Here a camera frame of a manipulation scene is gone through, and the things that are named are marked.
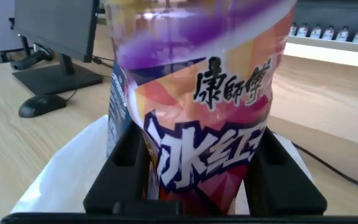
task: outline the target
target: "computer mouse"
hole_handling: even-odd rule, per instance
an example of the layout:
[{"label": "computer mouse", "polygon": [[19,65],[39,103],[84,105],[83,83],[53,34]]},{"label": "computer mouse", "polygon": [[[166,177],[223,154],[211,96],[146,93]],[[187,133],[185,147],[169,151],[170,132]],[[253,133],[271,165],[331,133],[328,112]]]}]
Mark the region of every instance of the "computer mouse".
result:
[{"label": "computer mouse", "polygon": [[19,109],[21,118],[34,118],[54,110],[65,108],[66,99],[57,95],[34,96],[26,100]]}]

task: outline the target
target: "wooden desk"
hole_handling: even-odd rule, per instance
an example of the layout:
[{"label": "wooden desk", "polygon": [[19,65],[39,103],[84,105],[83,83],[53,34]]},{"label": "wooden desk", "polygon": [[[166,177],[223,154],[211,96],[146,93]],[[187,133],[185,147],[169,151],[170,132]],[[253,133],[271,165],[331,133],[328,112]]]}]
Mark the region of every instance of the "wooden desk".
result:
[{"label": "wooden desk", "polygon": [[[98,26],[94,49],[95,55],[111,58],[111,43],[106,26]],[[299,121],[302,120],[299,116],[296,117],[297,120],[284,116],[286,110],[296,109],[297,105],[303,105],[303,100],[313,101],[314,98],[297,88],[288,87],[290,91],[286,91],[286,88],[280,87],[287,82],[287,76],[294,75],[291,80],[297,81],[296,71],[283,73],[286,71],[285,67],[288,66],[285,65],[287,61],[291,63],[290,58],[284,58],[283,69],[278,71],[281,75],[275,79],[273,116],[270,117],[268,125],[277,133],[317,153],[318,156],[358,179],[358,157],[356,156],[358,144],[299,125]],[[109,68],[100,65],[86,64],[84,66],[103,75],[111,73]],[[18,109],[32,94],[11,75],[11,72],[9,64],[0,64],[0,219],[9,213],[57,150],[87,125],[108,113],[109,103],[109,82],[105,82],[78,90],[69,101],[67,108],[38,118],[22,119],[17,115]],[[289,94],[297,97],[291,100],[293,108],[286,109],[285,107],[288,106],[286,97]],[[62,96],[70,95],[71,92],[64,93]],[[325,109],[319,104],[314,106]],[[318,114],[310,116],[320,119]],[[303,120],[310,119],[313,118],[303,117]],[[303,154],[302,157],[314,177],[315,184],[328,200],[326,213],[358,214],[358,186],[348,183],[312,158]]]}]

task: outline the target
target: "monitor stand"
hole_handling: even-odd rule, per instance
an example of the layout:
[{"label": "monitor stand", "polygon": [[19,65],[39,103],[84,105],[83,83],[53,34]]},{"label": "monitor stand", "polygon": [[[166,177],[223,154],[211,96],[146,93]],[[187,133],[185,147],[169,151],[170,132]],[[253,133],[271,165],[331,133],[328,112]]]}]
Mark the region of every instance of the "monitor stand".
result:
[{"label": "monitor stand", "polygon": [[28,69],[12,73],[35,95],[52,95],[77,90],[103,82],[101,75],[72,63],[71,58],[59,54],[60,65]]}]

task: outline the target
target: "computer monitor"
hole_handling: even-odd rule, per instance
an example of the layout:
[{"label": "computer monitor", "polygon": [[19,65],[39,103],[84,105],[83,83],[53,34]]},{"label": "computer monitor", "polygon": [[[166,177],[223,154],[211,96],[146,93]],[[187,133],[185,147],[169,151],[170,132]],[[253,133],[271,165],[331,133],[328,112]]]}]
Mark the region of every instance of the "computer monitor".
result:
[{"label": "computer monitor", "polygon": [[71,61],[92,61],[98,9],[99,0],[15,0],[14,30],[58,52],[60,64],[13,75],[36,95],[101,83],[102,76]]}]

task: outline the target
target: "monitor base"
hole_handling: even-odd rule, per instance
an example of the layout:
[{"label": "monitor base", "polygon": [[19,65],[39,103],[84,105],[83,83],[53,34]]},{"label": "monitor base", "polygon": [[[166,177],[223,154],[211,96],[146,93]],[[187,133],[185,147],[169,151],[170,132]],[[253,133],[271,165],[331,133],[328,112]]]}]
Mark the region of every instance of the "monitor base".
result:
[{"label": "monitor base", "polygon": [[12,73],[35,95],[52,95],[103,82],[101,75],[73,63],[75,73],[67,75],[61,65]]}]

